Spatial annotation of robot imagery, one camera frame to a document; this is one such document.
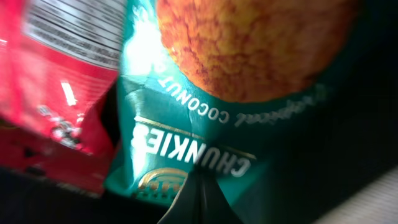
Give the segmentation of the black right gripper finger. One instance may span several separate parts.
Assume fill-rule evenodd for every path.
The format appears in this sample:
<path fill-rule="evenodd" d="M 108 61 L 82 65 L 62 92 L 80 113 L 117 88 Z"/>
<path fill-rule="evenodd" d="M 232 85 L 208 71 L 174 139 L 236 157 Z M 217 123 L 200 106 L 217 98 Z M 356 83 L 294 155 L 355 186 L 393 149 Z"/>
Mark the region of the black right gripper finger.
<path fill-rule="evenodd" d="M 158 224 L 243 224 L 224 197 L 214 175 L 188 173 L 182 189 Z"/>

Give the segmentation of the dark green box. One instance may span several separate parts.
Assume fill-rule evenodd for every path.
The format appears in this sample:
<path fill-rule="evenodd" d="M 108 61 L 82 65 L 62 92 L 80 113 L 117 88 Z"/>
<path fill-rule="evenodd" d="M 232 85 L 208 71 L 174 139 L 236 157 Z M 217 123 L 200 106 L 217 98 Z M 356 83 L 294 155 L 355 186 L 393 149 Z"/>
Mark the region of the dark green box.
<path fill-rule="evenodd" d="M 397 2 L 360 2 L 343 78 L 229 205 L 242 223 L 397 222 L 397 182 L 387 181 L 397 179 Z M 114 146 L 105 180 L 121 142 L 116 87 L 126 6 L 118 75 L 101 111 Z M 173 203 L 118 195 L 104 183 L 93 195 L 1 165 L 1 222 L 158 223 Z"/>

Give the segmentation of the red snack bag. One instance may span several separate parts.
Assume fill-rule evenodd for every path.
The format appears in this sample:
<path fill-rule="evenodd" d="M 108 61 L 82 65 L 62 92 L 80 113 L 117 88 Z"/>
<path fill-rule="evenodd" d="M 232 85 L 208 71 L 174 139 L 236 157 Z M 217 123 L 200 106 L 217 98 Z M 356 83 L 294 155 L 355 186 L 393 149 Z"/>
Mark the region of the red snack bag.
<path fill-rule="evenodd" d="M 1 165 L 103 192 L 126 2 L 1 0 Z"/>

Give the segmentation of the teal Chunkies cookie box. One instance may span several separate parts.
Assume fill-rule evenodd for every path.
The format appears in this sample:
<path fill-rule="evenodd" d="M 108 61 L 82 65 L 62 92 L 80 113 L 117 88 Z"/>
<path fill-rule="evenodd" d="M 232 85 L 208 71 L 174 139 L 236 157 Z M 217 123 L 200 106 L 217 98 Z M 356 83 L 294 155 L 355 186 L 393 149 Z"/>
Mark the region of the teal Chunkies cookie box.
<path fill-rule="evenodd" d="M 169 206 L 213 174 L 231 206 L 344 75 L 354 0 L 128 1 L 108 191 Z"/>

